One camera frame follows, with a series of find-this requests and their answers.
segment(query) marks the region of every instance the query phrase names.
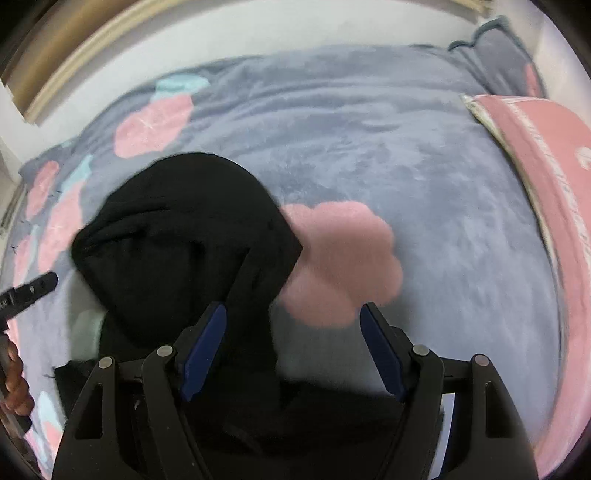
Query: metal screw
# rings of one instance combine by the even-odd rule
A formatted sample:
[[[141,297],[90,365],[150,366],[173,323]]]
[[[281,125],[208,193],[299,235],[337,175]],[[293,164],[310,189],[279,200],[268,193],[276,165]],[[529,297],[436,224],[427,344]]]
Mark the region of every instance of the metal screw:
[[[173,353],[173,348],[170,345],[163,345],[156,350],[156,353],[161,357],[169,356]]]
[[[480,365],[481,367],[488,367],[488,365],[491,363],[491,361],[488,359],[486,355],[476,355],[474,357],[474,361],[477,365]]]
[[[113,359],[110,356],[103,357],[99,360],[99,368],[103,370],[113,365]]]
[[[427,356],[431,350],[424,345],[415,345],[413,347],[413,352],[418,356]]]

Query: black cloth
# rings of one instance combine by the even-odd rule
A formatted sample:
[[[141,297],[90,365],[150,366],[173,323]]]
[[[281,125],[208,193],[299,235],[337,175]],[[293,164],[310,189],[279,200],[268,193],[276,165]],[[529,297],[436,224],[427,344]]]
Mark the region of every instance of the black cloth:
[[[269,304],[300,252],[259,181],[205,153],[162,159],[128,180],[72,244],[109,327],[135,347],[174,342],[210,302],[222,301],[229,319],[222,356],[254,324],[269,331]]]
[[[74,263],[109,312],[101,356],[143,358],[174,342],[211,301],[226,305],[215,368],[180,405],[215,480],[375,478],[392,445],[402,412],[392,397],[290,383],[275,373],[268,307],[300,251],[256,179],[206,154],[139,173],[74,240]],[[75,362],[56,369],[66,413],[91,369]],[[142,402],[133,405],[141,415]]]

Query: finger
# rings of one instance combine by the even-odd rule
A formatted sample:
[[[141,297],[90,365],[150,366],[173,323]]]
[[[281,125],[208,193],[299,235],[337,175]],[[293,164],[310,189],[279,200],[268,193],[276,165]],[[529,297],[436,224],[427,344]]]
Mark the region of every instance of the finger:
[[[23,403],[14,409],[14,413],[22,417],[27,417],[31,414],[33,408],[35,408],[35,400],[29,395]]]
[[[6,408],[10,411],[14,411],[15,408],[20,406],[29,396],[29,384],[27,380],[24,378],[21,379],[21,382],[17,385],[16,389],[10,392],[10,395],[7,396],[4,404]]]
[[[19,358],[18,347],[10,340],[8,341],[8,356],[10,357],[10,360],[12,360],[13,362]]]
[[[16,390],[22,380],[22,360],[17,356],[10,362],[8,372],[6,372],[6,388],[9,392]]]

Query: light blue pattern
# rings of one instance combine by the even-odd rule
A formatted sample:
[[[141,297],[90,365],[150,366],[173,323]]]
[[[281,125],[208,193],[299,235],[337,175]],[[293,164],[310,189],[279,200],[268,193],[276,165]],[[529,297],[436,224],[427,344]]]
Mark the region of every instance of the light blue pattern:
[[[64,180],[61,184],[60,201],[69,192],[69,190],[78,182],[86,181],[90,178],[92,170],[90,169],[90,162],[94,159],[94,155],[88,154],[80,162],[80,165],[70,174],[70,176]]]
[[[25,281],[31,281],[36,275],[31,275],[29,272],[31,271],[31,267],[35,260],[37,259],[37,248],[39,247],[39,238],[38,238],[38,231],[39,225],[33,225],[31,228],[31,239],[29,240],[29,259],[27,263],[27,273],[25,275]]]
[[[32,437],[33,442],[35,443],[35,454],[37,455],[37,461],[43,465],[44,468],[47,468],[47,453],[45,452],[45,442],[41,438],[41,436],[37,433],[36,430],[31,429],[29,430],[28,434]]]
[[[209,80],[193,73],[177,73],[156,82],[156,93],[150,102],[169,98],[179,93],[194,94],[210,86]]]
[[[57,430],[62,430],[59,416],[56,412],[56,407],[51,400],[49,393],[42,391],[37,399],[37,415],[42,424],[44,422],[51,423]]]

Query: bed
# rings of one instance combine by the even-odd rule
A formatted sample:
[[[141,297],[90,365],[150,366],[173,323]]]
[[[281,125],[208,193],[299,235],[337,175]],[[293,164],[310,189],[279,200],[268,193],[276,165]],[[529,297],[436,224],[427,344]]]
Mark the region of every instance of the bed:
[[[354,299],[373,300],[439,355],[486,352],[539,439],[560,379],[554,278],[521,183],[460,97],[532,91],[543,92],[535,67],[499,20],[449,51],[326,47],[176,72],[28,162],[0,287],[47,270],[61,278],[11,328],[37,402],[29,440],[44,471],[66,420],[52,369],[96,355],[105,314],[73,268],[72,237],[126,179],[184,151],[256,175],[314,252],[272,308],[283,376],[383,393],[356,321]],[[332,263],[320,260],[335,249]]]

